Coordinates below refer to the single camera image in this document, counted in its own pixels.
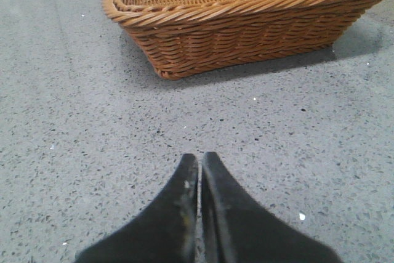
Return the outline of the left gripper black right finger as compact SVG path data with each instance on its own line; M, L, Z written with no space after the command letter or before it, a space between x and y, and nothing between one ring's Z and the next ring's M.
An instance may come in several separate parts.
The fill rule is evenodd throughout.
M201 210L207 262L341 261L259 205L214 152L203 158Z

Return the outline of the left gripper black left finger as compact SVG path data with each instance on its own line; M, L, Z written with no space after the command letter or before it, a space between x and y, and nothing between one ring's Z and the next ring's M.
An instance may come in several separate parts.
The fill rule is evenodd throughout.
M198 161L184 154L168 183L134 219L76 262L194 262Z

